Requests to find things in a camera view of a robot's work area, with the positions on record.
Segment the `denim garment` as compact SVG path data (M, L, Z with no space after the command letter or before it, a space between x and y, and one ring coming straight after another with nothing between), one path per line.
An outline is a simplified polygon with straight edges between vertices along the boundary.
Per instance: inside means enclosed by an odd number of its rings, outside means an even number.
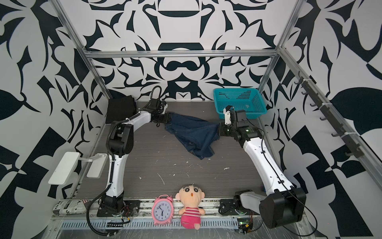
M171 120L165 124L165 130L173 134L186 150L199 158L212 157L212 144L219 140L219 125L203 119L169 114Z

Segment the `black garment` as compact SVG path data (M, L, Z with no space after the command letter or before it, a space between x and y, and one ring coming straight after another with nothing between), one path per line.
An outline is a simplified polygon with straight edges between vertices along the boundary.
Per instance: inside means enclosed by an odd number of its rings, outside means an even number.
M137 104L132 96L125 96L108 101L106 124L121 121L137 113Z

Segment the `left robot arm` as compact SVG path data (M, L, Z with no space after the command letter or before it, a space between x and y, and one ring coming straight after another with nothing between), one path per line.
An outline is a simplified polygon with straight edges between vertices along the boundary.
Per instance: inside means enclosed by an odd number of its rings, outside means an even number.
M115 215L124 207L124 170L134 147L134 132L147 123L153 122L157 126L168 123L171 118L166 113L167 107L165 101L150 100L135 115L112 123L105 145L109 155L108 181L100 202L100 209L106 210L108 214Z

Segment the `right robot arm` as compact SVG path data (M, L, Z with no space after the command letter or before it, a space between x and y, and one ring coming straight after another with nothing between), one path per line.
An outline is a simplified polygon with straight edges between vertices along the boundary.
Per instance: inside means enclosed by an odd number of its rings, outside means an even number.
M252 160L262 179L265 195L251 190L236 192L238 205L259 214L269 228L284 227L302 220L306 193L282 173L264 140L264 131L252 124L244 110L227 106L219 135L234 138Z

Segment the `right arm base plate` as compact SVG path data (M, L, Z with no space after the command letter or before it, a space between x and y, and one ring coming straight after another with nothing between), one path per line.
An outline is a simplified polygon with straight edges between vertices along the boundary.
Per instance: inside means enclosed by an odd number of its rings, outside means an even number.
M219 201L218 212L223 216L249 216L250 214L257 216L260 215L259 206L260 201L256 199L244 199L244 201L239 197L233 199L221 199Z

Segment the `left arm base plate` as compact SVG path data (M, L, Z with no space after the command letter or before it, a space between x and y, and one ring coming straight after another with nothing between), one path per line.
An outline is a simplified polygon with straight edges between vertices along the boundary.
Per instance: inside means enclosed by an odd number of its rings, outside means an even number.
M140 200L123 200L120 206L107 206L105 203L100 202L97 216L98 217L111 217L118 216L122 213L123 217L130 217L139 212Z

